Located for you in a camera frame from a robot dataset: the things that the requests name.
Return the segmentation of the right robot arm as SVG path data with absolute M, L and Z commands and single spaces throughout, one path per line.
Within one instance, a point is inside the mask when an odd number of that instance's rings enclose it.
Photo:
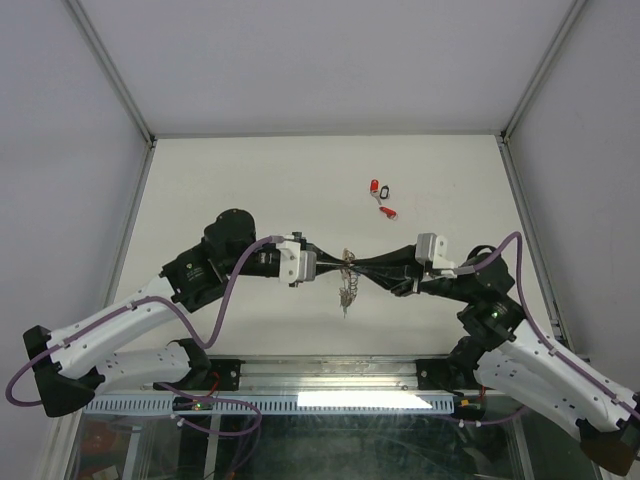
M 639 395 L 600 373 L 542 330 L 523 296 L 522 273 L 511 273 L 502 246 L 479 245 L 461 264 L 447 260 L 432 235 L 412 246 L 350 267 L 393 295 L 463 304 L 466 334 L 447 357 L 440 384 L 474 382 L 503 393 L 552 421 L 578 441 L 599 467 L 627 475 L 639 457 Z

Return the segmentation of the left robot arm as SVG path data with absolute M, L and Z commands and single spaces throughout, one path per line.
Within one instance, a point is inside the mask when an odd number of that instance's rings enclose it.
M 24 332 L 23 369 L 33 373 L 39 394 L 33 404 L 56 418 L 113 390 L 201 387 L 210 373 L 206 351 L 240 276 L 296 286 L 342 264 L 299 232 L 258 238 L 249 212 L 226 210 L 198 244 L 124 300 L 67 327 Z

